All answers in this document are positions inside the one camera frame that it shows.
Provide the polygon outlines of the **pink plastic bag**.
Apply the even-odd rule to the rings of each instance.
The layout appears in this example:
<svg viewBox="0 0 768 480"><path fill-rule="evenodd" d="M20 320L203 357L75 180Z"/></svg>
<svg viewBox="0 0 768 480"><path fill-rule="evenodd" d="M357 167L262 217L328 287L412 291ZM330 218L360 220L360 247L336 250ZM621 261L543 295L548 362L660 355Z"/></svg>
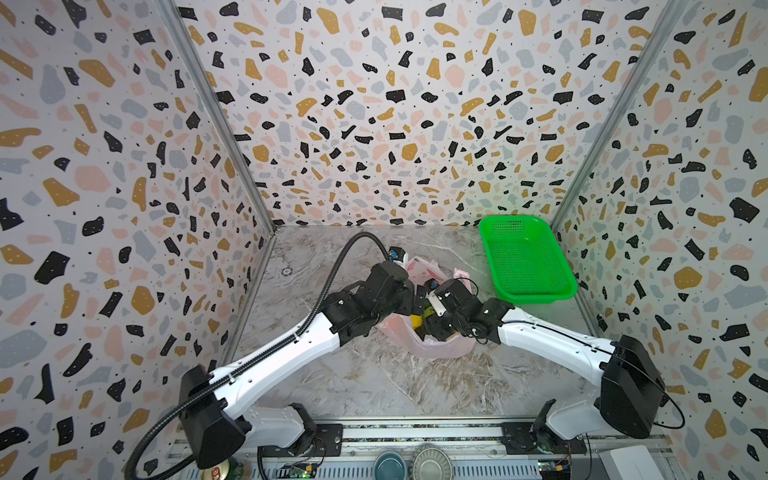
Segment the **pink plastic bag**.
<svg viewBox="0 0 768 480"><path fill-rule="evenodd" d="M405 264L405 270L415 285L421 285L428 280L444 282L450 279L437 263L420 257L410 259ZM421 337L414 329L409 315L391 314L377 325L377 329L393 344L418 358L456 359L471 353L476 344L475 340L458 333L452 334L445 341L440 341L430 334Z"/></svg>

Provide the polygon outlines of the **green plastic basket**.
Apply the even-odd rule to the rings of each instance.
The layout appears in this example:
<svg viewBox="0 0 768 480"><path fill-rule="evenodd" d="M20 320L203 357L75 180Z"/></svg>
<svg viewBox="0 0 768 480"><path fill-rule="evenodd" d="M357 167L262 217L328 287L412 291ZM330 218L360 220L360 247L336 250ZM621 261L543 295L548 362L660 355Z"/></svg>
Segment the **green plastic basket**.
<svg viewBox="0 0 768 480"><path fill-rule="evenodd" d="M534 216L490 216L478 224L496 296L515 305L573 298L576 279L549 224Z"/></svg>

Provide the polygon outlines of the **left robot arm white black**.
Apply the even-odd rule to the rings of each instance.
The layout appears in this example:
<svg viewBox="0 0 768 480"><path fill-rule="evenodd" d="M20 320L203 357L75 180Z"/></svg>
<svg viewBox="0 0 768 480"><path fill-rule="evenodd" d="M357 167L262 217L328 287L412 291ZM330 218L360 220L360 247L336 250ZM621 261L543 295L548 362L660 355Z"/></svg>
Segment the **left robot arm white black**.
<svg viewBox="0 0 768 480"><path fill-rule="evenodd" d="M259 409L257 400L310 362L368 335L389 315L420 313L426 292L399 263L382 262L366 280L326 295L315 315L260 350L211 373L201 367L187 372L181 399L202 396L180 415L196 466L216 467L243 447L291 456L310 450L317 426L303 405Z"/></svg>

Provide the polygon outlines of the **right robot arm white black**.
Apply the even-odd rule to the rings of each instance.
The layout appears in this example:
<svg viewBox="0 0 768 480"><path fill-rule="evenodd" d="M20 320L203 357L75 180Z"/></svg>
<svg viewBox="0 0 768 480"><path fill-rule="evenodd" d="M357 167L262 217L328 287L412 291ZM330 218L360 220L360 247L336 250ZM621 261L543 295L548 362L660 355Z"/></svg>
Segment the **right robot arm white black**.
<svg viewBox="0 0 768 480"><path fill-rule="evenodd" d="M466 279L429 281L424 289L422 325L427 334L439 340L460 334L522 349L587 381L579 395L551 399L541 408L530 427L541 447L606 429L635 439L651 435L665 386L637 339L580 334L498 298L482 302Z"/></svg>

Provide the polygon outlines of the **yellow fruit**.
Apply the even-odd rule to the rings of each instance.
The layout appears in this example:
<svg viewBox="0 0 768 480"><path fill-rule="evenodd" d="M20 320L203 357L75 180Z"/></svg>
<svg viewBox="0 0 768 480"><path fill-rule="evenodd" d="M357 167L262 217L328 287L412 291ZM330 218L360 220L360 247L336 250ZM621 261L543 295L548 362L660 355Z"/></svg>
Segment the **yellow fruit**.
<svg viewBox="0 0 768 480"><path fill-rule="evenodd" d="M410 318L411 318L411 324L414 330L422 327L423 318L421 315L412 314Z"/></svg>

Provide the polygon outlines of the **grey ribbed plate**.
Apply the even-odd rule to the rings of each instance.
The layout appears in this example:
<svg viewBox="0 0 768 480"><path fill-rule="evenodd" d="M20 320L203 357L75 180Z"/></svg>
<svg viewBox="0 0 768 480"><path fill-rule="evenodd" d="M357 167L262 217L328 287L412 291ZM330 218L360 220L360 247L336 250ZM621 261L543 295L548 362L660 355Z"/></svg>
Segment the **grey ribbed plate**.
<svg viewBox="0 0 768 480"><path fill-rule="evenodd" d="M412 461L412 480L452 480L453 465L448 455L436 447L420 450Z"/></svg>

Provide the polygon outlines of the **teal ceramic bowl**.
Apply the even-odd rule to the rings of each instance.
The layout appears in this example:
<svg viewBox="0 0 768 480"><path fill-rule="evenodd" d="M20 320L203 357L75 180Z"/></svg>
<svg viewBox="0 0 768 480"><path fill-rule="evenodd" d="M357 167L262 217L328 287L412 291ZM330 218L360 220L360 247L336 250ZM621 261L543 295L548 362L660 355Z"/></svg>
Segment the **teal ceramic bowl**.
<svg viewBox="0 0 768 480"><path fill-rule="evenodd" d="M373 464L374 480L406 480L408 467L404 458L395 451L380 454Z"/></svg>

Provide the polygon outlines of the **small circuit board right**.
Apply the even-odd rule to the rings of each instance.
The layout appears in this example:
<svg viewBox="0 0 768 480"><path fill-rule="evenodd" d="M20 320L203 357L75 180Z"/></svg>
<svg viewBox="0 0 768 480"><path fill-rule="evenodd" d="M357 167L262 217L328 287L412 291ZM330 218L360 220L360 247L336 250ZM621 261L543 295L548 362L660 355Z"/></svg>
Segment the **small circuit board right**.
<svg viewBox="0 0 768 480"><path fill-rule="evenodd" d="M571 479L571 467L567 462L539 461L538 471L542 480Z"/></svg>

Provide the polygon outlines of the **small circuit board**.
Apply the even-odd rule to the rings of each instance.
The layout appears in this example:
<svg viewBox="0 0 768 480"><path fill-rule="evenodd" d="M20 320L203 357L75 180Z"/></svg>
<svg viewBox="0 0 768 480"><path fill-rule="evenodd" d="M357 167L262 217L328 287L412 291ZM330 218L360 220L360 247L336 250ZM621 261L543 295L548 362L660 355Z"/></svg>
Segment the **small circuit board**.
<svg viewBox="0 0 768 480"><path fill-rule="evenodd" d="M539 461L538 471L542 480L571 479L571 467L567 462Z"/></svg>
<svg viewBox="0 0 768 480"><path fill-rule="evenodd" d="M284 464L276 470L277 479L315 479L318 465L316 463Z"/></svg>

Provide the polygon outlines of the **small circuit board left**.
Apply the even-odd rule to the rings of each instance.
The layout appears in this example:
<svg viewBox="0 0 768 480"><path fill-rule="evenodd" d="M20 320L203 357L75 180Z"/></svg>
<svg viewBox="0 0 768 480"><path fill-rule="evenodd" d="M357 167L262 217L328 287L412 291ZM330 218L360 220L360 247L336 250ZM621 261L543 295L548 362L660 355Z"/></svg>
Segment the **small circuit board left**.
<svg viewBox="0 0 768 480"><path fill-rule="evenodd" d="M316 463L284 464L276 470L277 479L315 479L318 465Z"/></svg>

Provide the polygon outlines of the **white box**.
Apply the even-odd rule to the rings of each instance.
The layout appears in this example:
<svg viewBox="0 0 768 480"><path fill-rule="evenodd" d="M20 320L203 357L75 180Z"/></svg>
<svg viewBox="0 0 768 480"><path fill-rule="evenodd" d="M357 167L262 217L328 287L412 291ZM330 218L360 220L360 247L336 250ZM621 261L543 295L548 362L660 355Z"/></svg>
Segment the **white box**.
<svg viewBox="0 0 768 480"><path fill-rule="evenodd" d="M599 458L610 480L663 480L649 450L636 445L599 453Z"/></svg>

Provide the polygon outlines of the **green beverage can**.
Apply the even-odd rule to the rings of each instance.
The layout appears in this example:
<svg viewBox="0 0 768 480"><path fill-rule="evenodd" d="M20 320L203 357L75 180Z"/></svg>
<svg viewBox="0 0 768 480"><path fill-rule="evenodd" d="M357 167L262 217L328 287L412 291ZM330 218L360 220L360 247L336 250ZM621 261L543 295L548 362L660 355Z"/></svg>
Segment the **green beverage can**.
<svg viewBox="0 0 768 480"><path fill-rule="evenodd" d="M252 467L247 461L230 457L220 464L202 471L202 480L250 480Z"/></svg>

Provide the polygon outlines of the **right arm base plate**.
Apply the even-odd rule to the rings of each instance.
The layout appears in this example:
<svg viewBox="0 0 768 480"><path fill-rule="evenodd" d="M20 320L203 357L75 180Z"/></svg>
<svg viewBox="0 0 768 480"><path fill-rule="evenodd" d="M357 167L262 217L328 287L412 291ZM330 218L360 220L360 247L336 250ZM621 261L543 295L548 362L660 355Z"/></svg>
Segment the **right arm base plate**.
<svg viewBox="0 0 768 480"><path fill-rule="evenodd" d="M501 443L508 455L517 454L586 454L586 443L579 439L563 440L546 426L534 422L504 422Z"/></svg>

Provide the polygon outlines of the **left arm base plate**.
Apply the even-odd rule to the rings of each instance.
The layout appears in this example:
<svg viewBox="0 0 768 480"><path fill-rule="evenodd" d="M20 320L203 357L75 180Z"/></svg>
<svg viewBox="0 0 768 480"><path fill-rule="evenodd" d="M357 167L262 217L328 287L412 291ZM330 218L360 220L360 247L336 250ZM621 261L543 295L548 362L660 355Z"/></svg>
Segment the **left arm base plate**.
<svg viewBox="0 0 768 480"><path fill-rule="evenodd" d="M344 439L342 423L321 423L311 436L309 447L300 454L307 458L340 457Z"/></svg>

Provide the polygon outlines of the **aluminium mounting rail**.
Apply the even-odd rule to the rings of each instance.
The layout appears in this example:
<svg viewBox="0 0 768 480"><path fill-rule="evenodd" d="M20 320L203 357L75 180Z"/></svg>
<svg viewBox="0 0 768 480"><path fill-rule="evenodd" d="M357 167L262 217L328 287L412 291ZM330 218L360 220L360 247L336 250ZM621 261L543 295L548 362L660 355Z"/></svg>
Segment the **aluminium mounting rail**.
<svg viewBox="0 0 768 480"><path fill-rule="evenodd" d="M567 462L571 479L609 479L599 458L606 450L645 446L664 479L681 479L669 441L660 432L634 439L614 430L590 433L576 439L586 443L586 454L508 455L500 439L504 422L534 422L531 417L382 417L327 418L321 423L342 423L344 439L340 457L315 458L317 479L370 479L377 457L387 451L399 453L405 462L426 447L445 452L455 479L541 479L539 461Z"/></svg>

